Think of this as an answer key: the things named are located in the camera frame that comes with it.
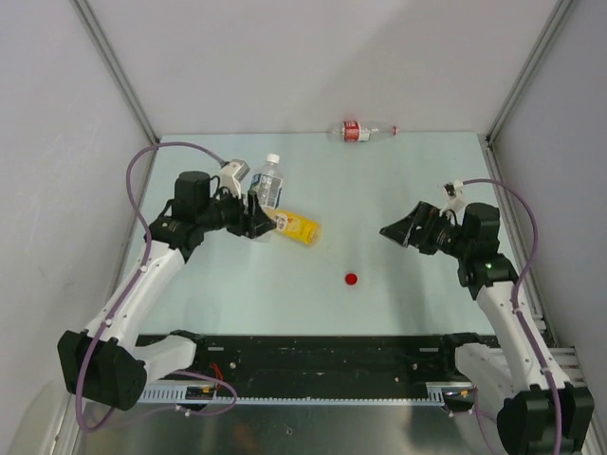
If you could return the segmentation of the blue-label clear drink bottle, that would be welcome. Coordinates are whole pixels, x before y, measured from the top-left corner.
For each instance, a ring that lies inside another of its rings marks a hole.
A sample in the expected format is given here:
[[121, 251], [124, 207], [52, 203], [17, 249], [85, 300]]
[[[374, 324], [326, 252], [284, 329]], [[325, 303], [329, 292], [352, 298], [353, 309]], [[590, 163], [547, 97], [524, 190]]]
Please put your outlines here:
[[261, 209], [270, 220], [274, 220], [285, 180], [279, 162], [279, 155], [268, 154], [264, 164], [253, 171], [249, 186], [256, 193]]

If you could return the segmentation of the red bottle cap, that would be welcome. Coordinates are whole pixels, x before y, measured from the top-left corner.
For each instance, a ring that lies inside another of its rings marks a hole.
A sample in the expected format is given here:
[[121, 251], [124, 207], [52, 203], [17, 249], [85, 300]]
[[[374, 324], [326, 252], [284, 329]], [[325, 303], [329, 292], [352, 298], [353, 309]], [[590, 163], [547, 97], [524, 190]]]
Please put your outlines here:
[[345, 276], [344, 276], [344, 281], [347, 285], [349, 286], [353, 286], [356, 285], [359, 281], [359, 277], [356, 273], [354, 272], [348, 272]]

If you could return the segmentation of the clear red-label water bottle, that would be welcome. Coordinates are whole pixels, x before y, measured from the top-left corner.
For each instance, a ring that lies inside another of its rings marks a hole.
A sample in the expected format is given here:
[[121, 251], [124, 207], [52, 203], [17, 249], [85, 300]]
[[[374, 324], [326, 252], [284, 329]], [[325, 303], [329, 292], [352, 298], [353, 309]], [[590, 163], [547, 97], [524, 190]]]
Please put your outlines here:
[[398, 127], [377, 121], [343, 120], [331, 125], [327, 137], [345, 143], [379, 141], [398, 134]]

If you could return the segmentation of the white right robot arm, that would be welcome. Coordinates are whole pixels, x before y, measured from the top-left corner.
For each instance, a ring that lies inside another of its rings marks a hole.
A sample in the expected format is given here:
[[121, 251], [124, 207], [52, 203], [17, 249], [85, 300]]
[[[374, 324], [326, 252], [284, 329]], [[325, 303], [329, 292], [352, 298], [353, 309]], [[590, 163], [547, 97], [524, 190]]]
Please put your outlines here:
[[499, 251], [500, 211], [485, 203], [466, 206], [455, 224], [439, 208], [418, 203], [380, 235], [420, 253], [442, 252], [458, 262], [458, 279], [487, 317], [504, 363], [479, 342], [452, 347], [437, 357], [449, 380], [468, 378], [484, 396], [508, 454], [581, 452], [595, 409], [592, 393], [575, 386], [550, 352], [528, 306], [518, 300], [518, 275]]

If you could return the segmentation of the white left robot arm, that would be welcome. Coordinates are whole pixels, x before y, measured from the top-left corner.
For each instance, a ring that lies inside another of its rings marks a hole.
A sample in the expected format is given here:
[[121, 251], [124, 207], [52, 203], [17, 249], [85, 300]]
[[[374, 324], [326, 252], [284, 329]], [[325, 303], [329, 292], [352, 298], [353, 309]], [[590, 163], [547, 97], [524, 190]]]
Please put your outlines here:
[[209, 355], [190, 336], [173, 332], [147, 346], [137, 344], [140, 325], [172, 278], [207, 233], [226, 230], [255, 239], [275, 229], [254, 192], [236, 195], [212, 178], [184, 172], [175, 193], [148, 227], [144, 248], [126, 281], [80, 332], [67, 331], [58, 354], [68, 392], [118, 410], [129, 410], [151, 383], [178, 370], [191, 379], [210, 367]]

